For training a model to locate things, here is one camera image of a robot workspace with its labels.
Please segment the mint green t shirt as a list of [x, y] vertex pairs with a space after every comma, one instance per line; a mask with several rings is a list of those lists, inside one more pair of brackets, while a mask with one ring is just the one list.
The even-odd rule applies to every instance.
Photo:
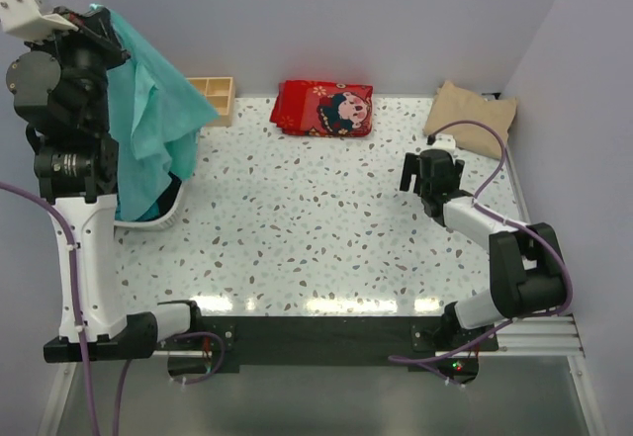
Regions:
[[198, 132], [218, 114], [128, 21], [111, 13], [131, 58], [108, 72], [110, 134], [119, 144], [116, 220], [133, 221], [197, 165]]

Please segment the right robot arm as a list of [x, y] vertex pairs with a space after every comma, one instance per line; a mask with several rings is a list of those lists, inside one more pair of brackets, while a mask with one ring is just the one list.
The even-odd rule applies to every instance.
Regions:
[[573, 288], [558, 238], [547, 223], [505, 218], [460, 188], [465, 163], [441, 149], [405, 156], [400, 190], [413, 190], [424, 212], [460, 232], [489, 256], [489, 286], [444, 308], [430, 334], [436, 348], [464, 349], [498, 322], [553, 315], [571, 303]]

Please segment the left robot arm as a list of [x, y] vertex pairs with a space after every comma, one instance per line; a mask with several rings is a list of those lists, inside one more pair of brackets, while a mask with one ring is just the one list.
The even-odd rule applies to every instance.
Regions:
[[4, 19], [26, 51], [7, 69], [16, 114], [27, 124], [39, 183], [36, 202], [55, 230], [62, 291], [50, 363], [135, 360], [172, 339], [198, 347], [205, 325], [190, 301], [126, 313], [114, 265], [118, 145], [110, 135], [109, 70], [129, 58], [107, 9], [33, 9]]

